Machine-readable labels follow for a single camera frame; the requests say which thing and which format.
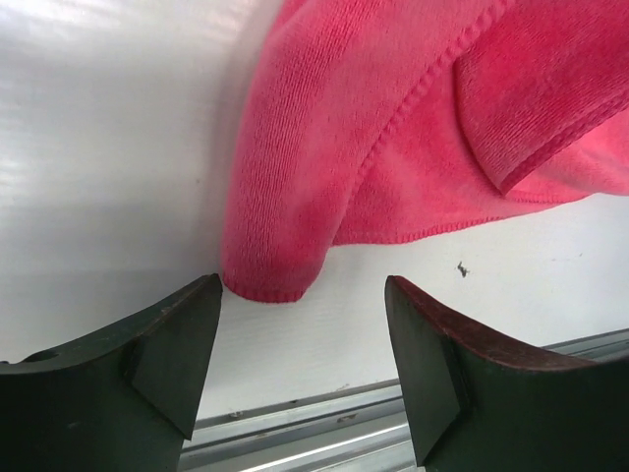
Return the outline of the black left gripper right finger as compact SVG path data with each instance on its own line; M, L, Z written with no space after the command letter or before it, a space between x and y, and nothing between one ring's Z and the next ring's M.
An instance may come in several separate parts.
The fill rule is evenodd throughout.
M537 347L385 283L417 464L428 471L624 471L628 333Z

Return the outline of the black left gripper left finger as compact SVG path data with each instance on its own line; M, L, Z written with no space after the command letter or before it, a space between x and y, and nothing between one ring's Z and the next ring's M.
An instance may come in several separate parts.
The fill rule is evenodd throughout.
M156 304L1 366L5 471L174 471L194 431L222 285Z

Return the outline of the pink microfiber towel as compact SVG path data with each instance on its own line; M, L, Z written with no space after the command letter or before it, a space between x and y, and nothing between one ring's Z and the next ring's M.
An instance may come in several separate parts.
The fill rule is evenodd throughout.
M286 1L233 157L225 285L299 300L335 246L628 192L624 1Z

